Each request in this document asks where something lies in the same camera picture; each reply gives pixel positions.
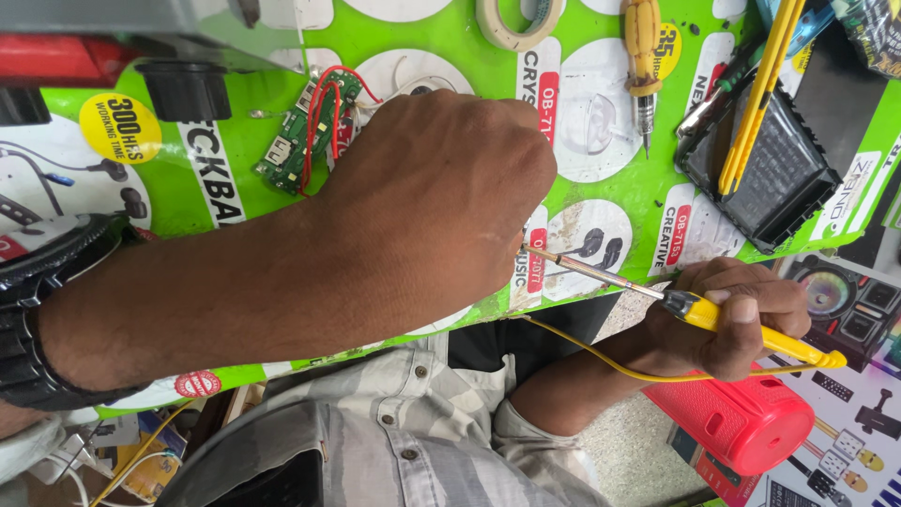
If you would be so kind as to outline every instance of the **hand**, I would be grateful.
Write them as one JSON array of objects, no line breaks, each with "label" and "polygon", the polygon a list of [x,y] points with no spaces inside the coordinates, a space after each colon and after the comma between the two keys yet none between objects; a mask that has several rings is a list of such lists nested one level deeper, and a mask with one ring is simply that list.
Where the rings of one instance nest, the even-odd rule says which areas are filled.
[{"label": "hand", "polygon": [[557,164],[538,113],[447,90],[382,106],[322,191],[321,229],[356,297],[404,334],[500,290]]},{"label": "hand", "polygon": [[662,374],[698,369],[725,382],[740,381],[748,376],[752,361],[772,354],[763,346],[761,324],[795,339],[810,329],[804,289],[760,264],[727,257],[694,264],[673,289],[704,296],[723,312],[719,332],[711,333],[680,322],[657,304],[651,307],[646,324]]}]

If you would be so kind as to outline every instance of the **green circuit board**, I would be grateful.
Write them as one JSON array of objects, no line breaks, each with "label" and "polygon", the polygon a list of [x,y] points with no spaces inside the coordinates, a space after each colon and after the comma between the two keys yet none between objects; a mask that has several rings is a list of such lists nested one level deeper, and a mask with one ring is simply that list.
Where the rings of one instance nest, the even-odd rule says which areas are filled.
[{"label": "green circuit board", "polygon": [[[330,81],[336,83],[341,91],[338,117],[342,118],[348,107],[351,107],[359,96],[363,84],[349,73],[333,72],[325,77],[323,88]],[[292,196],[297,195],[300,190],[301,173],[304,170],[306,155],[306,124],[317,82],[311,79],[306,84],[300,98],[287,114],[281,132],[266,150],[263,159],[254,167],[254,170],[264,176],[269,183]],[[334,108],[335,100],[332,88],[325,93],[322,113],[319,114],[319,124],[316,126],[316,135],[313,141],[313,162],[325,155],[325,150],[332,142]]]}]

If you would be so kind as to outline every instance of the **blue object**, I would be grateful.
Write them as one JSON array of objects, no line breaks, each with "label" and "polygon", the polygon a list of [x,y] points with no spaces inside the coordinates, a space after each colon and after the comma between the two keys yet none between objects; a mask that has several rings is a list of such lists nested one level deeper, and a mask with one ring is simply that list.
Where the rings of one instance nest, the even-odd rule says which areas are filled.
[{"label": "blue object", "polygon": [[66,178],[65,176],[60,176],[59,174],[54,174],[52,172],[44,173],[44,178],[50,180],[54,183],[58,183],[59,185],[63,185],[66,187],[71,187],[75,185],[75,180],[71,178]]},{"label": "blue object", "polygon": [[[767,31],[773,28],[773,19],[776,17],[779,4],[781,4],[781,0],[757,0],[760,17],[763,18],[763,25],[767,28]],[[815,8],[808,9],[797,22],[795,39],[788,46],[788,57],[793,58],[797,55],[814,37],[825,30],[834,19],[835,11],[829,4],[826,4],[818,11]]]}]

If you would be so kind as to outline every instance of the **red guarantee stamp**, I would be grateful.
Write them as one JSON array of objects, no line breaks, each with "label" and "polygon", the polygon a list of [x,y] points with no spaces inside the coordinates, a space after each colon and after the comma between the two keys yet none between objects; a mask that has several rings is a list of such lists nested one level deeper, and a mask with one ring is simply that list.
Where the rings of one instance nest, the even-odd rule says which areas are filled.
[{"label": "red guarantee stamp", "polygon": [[175,390],[185,398],[204,398],[216,394],[223,383],[215,374],[203,370],[179,375],[175,379]]}]

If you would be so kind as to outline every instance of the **yellow cable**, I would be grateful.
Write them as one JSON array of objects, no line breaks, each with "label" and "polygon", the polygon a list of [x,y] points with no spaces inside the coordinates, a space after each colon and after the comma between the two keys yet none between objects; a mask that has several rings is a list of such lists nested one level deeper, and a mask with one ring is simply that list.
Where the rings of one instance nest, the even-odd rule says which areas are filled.
[{"label": "yellow cable", "polygon": [[150,447],[150,442],[152,442],[153,440],[156,440],[157,435],[159,435],[159,433],[170,422],[172,422],[172,420],[175,418],[175,416],[177,416],[179,413],[181,413],[182,410],[186,409],[193,402],[194,402],[194,400],[191,400],[191,401],[185,403],[184,405],[178,407],[174,412],[169,414],[169,417],[167,417],[166,420],[164,420],[157,427],[156,431],[154,431],[153,433],[150,434],[150,438],[148,438],[147,441],[144,442],[144,444],[141,446],[141,448],[138,449],[138,452],[134,453],[134,456],[132,456],[132,459],[130,459],[128,461],[128,463],[125,464],[123,469],[120,470],[119,473],[115,475],[115,477],[113,477],[113,479],[110,481],[110,483],[106,485],[106,488],[104,488],[104,490],[102,492],[100,492],[99,495],[97,495],[97,497],[94,499],[94,501],[91,502],[89,507],[97,507],[97,505],[100,504],[100,501],[103,500],[113,490],[113,486],[115,486],[115,484],[119,481],[119,479],[121,479],[123,476],[125,476],[125,474],[128,473],[128,469],[131,468],[132,465],[134,465],[139,459],[141,459],[141,456],[144,454],[144,451],[147,450],[147,447]]},{"label": "yellow cable", "polygon": [[[596,348],[578,341],[573,336],[570,336],[570,335],[564,333],[563,331],[560,331],[559,329],[557,329],[554,326],[551,326],[550,324],[545,324],[545,323],[541,322],[540,320],[535,320],[534,318],[531,318],[528,315],[522,315],[522,316],[520,316],[520,318],[524,318],[524,319],[528,320],[529,322],[532,322],[535,326],[544,327],[545,329],[547,329],[548,331],[550,331],[551,333],[553,333],[557,336],[561,336],[563,338],[568,339],[570,342],[572,342],[572,343],[584,348],[588,352],[600,357],[601,360],[603,360],[607,364],[610,364],[610,367],[615,369],[617,372],[622,373],[623,375],[628,375],[628,376],[632,377],[633,379],[638,379],[640,381],[645,381],[645,382],[654,382],[654,383],[676,383],[676,382],[693,382],[693,381],[699,381],[699,380],[711,380],[714,378],[711,375],[708,375],[707,373],[701,373],[701,374],[696,374],[696,375],[682,375],[679,377],[658,377],[656,375],[646,375],[644,373],[634,372],[624,366],[619,365],[616,361],[607,357],[606,355],[601,354],[601,352],[598,351]],[[814,364],[802,364],[799,366],[784,366],[781,368],[769,368],[769,369],[765,369],[765,370],[754,370],[751,372],[751,376],[752,377],[760,377],[763,375],[778,375],[781,373],[798,373],[798,372],[806,372],[807,370],[814,370],[814,369],[816,369],[816,365],[814,365]]]}]

